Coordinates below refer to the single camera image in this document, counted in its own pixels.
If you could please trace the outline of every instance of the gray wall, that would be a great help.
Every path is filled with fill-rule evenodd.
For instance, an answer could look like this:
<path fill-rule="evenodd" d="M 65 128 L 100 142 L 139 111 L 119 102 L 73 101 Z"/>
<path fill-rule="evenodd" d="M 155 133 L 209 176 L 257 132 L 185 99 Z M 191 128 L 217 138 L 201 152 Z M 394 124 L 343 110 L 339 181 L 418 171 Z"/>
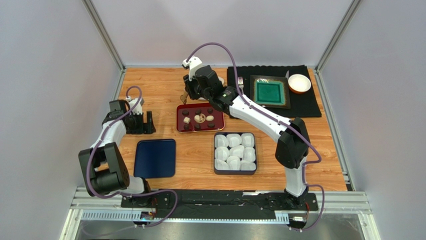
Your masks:
<path fill-rule="evenodd" d="M 381 238 L 424 239 L 426 1 L 364 0 L 322 77 Z"/>
<path fill-rule="evenodd" d="M 0 6 L 0 238 L 58 239 L 119 71 L 80 0 Z"/>
<path fill-rule="evenodd" d="M 207 42 L 238 65 L 315 65 L 351 0 L 94 0 L 126 65 L 180 65 Z M 210 46 L 197 54 L 229 65 Z"/>

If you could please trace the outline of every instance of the wooden table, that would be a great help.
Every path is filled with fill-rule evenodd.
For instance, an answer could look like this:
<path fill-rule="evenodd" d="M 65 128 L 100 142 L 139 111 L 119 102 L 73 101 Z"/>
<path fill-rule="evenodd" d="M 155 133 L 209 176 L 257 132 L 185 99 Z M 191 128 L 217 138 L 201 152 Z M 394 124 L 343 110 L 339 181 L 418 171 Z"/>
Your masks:
<path fill-rule="evenodd" d="M 218 76 L 227 79 L 227 69 L 214 69 Z M 175 139 L 176 174 L 168 178 L 149 179 L 154 189 L 212 189 L 212 190 L 283 190 L 286 187 L 284 167 L 275 159 L 277 144 L 265 133 L 249 123 L 225 116 L 225 132 L 252 132 L 255 135 L 258 151 L 258 168 L 254 175 L 216 175 L 213 172 L 212 151 L 215 131 L 179 133 L 176 131 L 176 107 L 182 102 L 179 97 L 185 87 L 183 76 L 188 74 L 182 68 L 129 68 L 125 74 L 119 98 L 124 99 L 126 90 L 137 85 L 142 89 L 145 103 L 144 112 L 152 111 L 156 133 L 146 135 L 125 135 L 120 144 L 120 152 L 130 174 L 133 174 L 136 145 L 141 140 Z M 319 164 L 306 168 L 306 180 L 311 184 L 321 184 L 326 191 L 346 191 L 339 159 L 327 123 L 323 104 L 312 69 L 310 79 L 322 117 L 307 117 L 309 138 L 322 156 Z M 129 93 L 137 96 L 137 90 Z M 317 160 L 312 151 L 308 161 Z"/>

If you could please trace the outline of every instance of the silver fork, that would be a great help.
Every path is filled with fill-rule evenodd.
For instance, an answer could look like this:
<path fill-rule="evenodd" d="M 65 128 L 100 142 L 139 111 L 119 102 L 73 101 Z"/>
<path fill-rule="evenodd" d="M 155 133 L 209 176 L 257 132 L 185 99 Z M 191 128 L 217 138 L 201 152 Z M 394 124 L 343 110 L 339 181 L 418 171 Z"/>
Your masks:
<path fill-rule="evenodd" d="M 242 76 L 238 77 L 238 87 L 241 89 L 241 91 L 243 91 L 244 81 L 243 81 L 243 77 Z"/>

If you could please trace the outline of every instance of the green square plate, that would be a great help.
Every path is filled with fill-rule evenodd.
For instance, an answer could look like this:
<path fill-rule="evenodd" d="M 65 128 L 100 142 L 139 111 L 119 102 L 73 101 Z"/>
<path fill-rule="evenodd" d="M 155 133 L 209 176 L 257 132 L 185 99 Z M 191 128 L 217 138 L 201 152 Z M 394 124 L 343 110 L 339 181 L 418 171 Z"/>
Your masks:
<path fill-rule="evenodd" d="M 269 108 L 290 108 L 289 83 L 278 76 L 250 76 L 251 100 Z"/>

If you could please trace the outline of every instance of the black placemat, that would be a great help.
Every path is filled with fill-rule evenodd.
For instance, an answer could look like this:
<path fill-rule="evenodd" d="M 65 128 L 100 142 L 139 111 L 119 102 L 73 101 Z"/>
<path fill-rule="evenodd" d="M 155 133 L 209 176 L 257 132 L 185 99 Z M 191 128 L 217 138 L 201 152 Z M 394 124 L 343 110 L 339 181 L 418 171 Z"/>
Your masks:
<path fill-rule="evenodd" d="M 263 75 L 263 76 L 273 76 L 273 77 L 285 77 L 287 71 L 289 75 L 301 74 L 309 77 L 308 68 L 305 65 L 301 66 L 238 66 L 236 68 L 238 77 L 244 79 L 244 94 L 247 97 L 251 97 L 251 75 Z M 228 67 L 227 70 L 227 84 L 228 86 L 235 87 L 235 76 L 234 68 Z M 275 114 L 278 114 L 287 118 L 315 118 L 321 117 L 321 111 L 318 107 L 317 99 L 315 98 L 314 88 L 311 87 L 307 92 L 303 94 L 296 94 L 292 91 L 290 93 L 290 109 L 283 108 L 273 108 L 267 107 L 267 109 Z"/>

